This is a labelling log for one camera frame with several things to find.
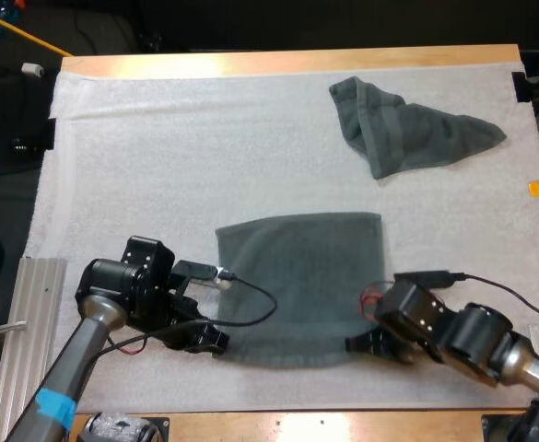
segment black cable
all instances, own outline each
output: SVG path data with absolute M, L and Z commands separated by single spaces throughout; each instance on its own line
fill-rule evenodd
M 95 363 L 100 357 L 103 355 L 106 355 L 109 352 L 112 352 L 114 350 L 121 349 L 122 347 L 125 347 L 129 343 L 137 343 L 138 341 L 145 341 L 148 338 L 157 338 L 159 336 L 166 336 L 169 333 L 175 333 L 180 332 L 185 329 L 189 329 L 192 327 L 200 326 L 200 325 L 217 325 L 220 327 L 251 327 L 252 325 L 259 324 L 263 322 L 264 320 L 267 320 L 271 315 L 275 313 L 277 310 L 277 299 L 269 293 L 268 291 L 264 290 L 258 285 L 249 283 L 248 281 L 245 281 L 243 279 L 240 279 L 238 276 L 232 274 L 230 278 L 226 278 L 227 280 L 237 281 L 243 285 L 247 285 L 248 287 L 252 288 L 253 290 L 256 290 L 266 297 L 268 297 L 273 306 L 262 316 L 259 318 L 256 318 L 254 320 L 245 320 L 243 322 L 236 322 L 236 321 L 230 321 L 230 320 L 187 320 L 185 322 L 180 322 L 178 324 L 172 324 L 170 326 L 164 327 L 162 329 L 149 331 L 147 333 L 139 334 L 135 336 L 134 338 L 126 339 L 125 341 L 120 341 L 114 345 L 110 345 L 109 347 L 101 350 L 100 352 L 96 353 L 93 358 L 91 365 Z
M 115 345 L 115 342 L 109 336 L 107 337 L 107 342 L 110 345 Z M 142 342 L 142 346 L 140 348 L 138 348 L 137 350 L 126 350 L 125 348 L 118 348 L 118 350 L 120 350 L 120 352 L 122 352 L 125 355 L 136 356 L 139 353 L 142 353 L 144 351 L 144 349 L 146 348 L 147 343 L 148 343 L 148 338 L 144 338 L 144 341 Z
M 91 48 L 91 51 L 93 51 L 93 55 L 98 55 L 95 41 L 93 41 L 93 39 L 91 39 L 88 34 L 78 26 L 78 9 L 76 8 L 76 3 L 77 2 L 75 2 L 75 4 L 73 5 L 73 23 L 75 24 L 76 32 L 78 32 L 78 34 L 83 37 L 83 39 L 85 39 L 85 41 Z
M 509 287 L 507 287 L 507 286 L 505 286 L 503 284 L 500 284 L 500 283 L 495 283 L 494 281 L 490 281 L 489 279 L 486 279 L 486 278 L 481 278 L 480 276 L 475 276 L 473 274 L 452 273 L 452 275 L 455 277 L 455 279 L 457 281 L 464 281 L 466 279 L 475 279 L 476 281 L 480 281 L 481 283 L 488 284 L 488 285 L 493 285 L 494 287 L 501 288 L 505 292 L 508 292 L 511 295 L 513 295 L 514 297 L 516 297 L 517 299 L 519 299 L 525 306 L 527 306 L 528 308 L 533 310 L 535 313 L 539 314 L 539 308 L 538 307 L 534 306 L 531 302 L 529 302 L 527 299 L 525 299 L 522 295 L 515 292 L 512 288 L 509 288 Z

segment yellow stick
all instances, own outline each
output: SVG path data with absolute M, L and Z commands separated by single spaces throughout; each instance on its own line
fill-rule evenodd
M 50 44 L 47 41 L 41 40 L 38 37 L 35 37 L 35 36 L 31 35 L 31 34 L 28 34 L 25 30 L 21 30 L 20 28 L 18 28 L 16 26 L 13 26 L 11 23 L 8 23 L 8 22 L 2 20 L 1 18 L 0 18 L 0 25 L 7 28 L 7 29 L 9 29 L 9 30 L 12 30 L 13 32 L 15 32 L 16 34 L 19 34 L 21 37 L 23 37 L 25 39 L 34 41 L 34 42 L 38 43 L 40 46 L 43 46 L 46 49 L 49 49 L 51 51 L 54 51 L 54 52 L 62 55 L 63 57 L 73 57 L 74 56 L 72 53 L 67 52 L 67 51 L 63 51 L 62 49 Z

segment table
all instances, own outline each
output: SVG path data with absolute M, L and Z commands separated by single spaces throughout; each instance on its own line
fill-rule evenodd
M 516 45 L 439 46 L 299 52 L 230 52 L 112 55 L 64 58 L 62 69 L 120 79 L 209 78 L 303 71 L 519 62 Z M 492 413 L 520 413 L 498 411 Z M 170 413 L 170 440 L 299 440 L 412 442 L 482 441 L 480 417 L 488 411 L 369 411 L 313 413 Z M 87 421 L 75 420 L 71 439 Z

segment cable connector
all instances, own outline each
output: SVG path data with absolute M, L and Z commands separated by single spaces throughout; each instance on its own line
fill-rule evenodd
M 448 288 L 457 281 L 465 281 L 465 273 L 452 273 L 449 270 L 428 270 L 424 272 L 395 273 L 394 279 L 404 279 L 426 289 Z
M 217 269 L 217 279 L 221 279 L 222 281 L 234 281 L 237 278 L 234 272 L 226 270 L 224 267 L 218 267 Z

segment gray fabric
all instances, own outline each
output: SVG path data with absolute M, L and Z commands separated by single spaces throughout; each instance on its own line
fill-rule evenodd
M 381 217 L 368 213 L 292 215 L 217 230 L 220 265 L 277 297 L 262 324 L 227 330 L 223 359 L 271 367 L 329 366 L 353 356 L 345 337 L 370 325 L 358 312 L 369 283 L 383 278 Z M 238 283 L 222 294 L 222 320 L 248 320 L 270 308 Z
M 445 166 L 494 147 L 507 136 L 494 124 L 406 104 L 356 76 L 330 87 L 345 140 L 367 156 L 375 179 Z

